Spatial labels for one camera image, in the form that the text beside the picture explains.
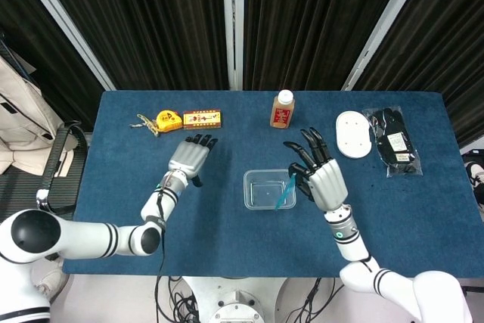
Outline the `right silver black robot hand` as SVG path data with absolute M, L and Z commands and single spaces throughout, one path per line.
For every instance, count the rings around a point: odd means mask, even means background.
M 289 177 L 295 178 L 295 186 L 320 210 L 325 213 L 337 210 L 348 197 L 340 166 L 330 155 L 327 143 L 318 130 L 310 127 L 300 132 L 308 143 L 310 153 L 294 141 L 283 142 L 304 162 L 304 166 L 291 163 Z

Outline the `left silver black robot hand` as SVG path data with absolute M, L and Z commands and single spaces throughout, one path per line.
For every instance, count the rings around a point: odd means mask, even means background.
M 171 156 L 168 164 L 169 171 L 181 171 L 188 181 L 192 181 L 195 187 L 202 187 L 203 183 L 198 175 L 217 141 L 218 139 L 210 134 L 188 136 L 178 144 Z

